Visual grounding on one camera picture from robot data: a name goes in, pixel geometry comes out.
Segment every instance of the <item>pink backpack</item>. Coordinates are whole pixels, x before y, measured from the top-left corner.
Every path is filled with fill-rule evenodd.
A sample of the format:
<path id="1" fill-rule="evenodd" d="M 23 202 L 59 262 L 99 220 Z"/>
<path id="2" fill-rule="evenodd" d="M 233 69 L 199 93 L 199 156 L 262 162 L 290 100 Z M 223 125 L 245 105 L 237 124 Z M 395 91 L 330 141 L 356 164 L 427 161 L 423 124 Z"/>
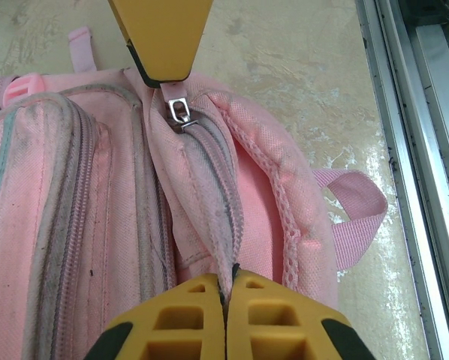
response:
<path id="1" fill-rule="evenodd" d="M 81 359 L 108 322 L 234 263 L 331 307 L 387 210 L 353 170 L 311 170 L 256 103 L 135 69 L 0 78 L 0 359 Z M 166 100 L 186 92 L 175 132 Z M 332 224 L 328 187 L 350 221 Z"/>

